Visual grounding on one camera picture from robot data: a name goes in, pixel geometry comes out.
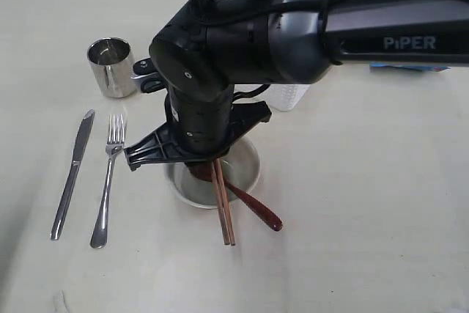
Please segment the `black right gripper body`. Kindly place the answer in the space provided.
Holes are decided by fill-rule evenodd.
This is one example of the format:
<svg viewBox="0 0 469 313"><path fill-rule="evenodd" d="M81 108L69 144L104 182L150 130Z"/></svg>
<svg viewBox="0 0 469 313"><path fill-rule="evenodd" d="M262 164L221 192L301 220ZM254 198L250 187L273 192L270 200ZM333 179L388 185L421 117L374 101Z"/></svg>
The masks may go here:
<svg viewBox="0 0 469 313"><path fill-rule="evenodd" d="M266 102L234 104L234 88L229 85L213 101L202 102L169 87L166 122L125 148L130 170L145 164L196 164L220 158L256 125L269 122Z"/></svg>

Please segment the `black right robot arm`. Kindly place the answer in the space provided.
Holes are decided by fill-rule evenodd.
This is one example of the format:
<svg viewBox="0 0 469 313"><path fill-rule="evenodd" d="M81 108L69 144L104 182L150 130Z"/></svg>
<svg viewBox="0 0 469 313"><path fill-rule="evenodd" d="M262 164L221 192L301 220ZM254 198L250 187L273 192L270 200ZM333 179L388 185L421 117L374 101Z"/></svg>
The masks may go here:
<svg viewBox="0 0 469 313"><path fill-rule="evenodd" d="M149 57L166 122L125 149L131 169L225 155L270 119L238 84L313 84L348 62L468 64L468 0L188 0Z"/></svg>

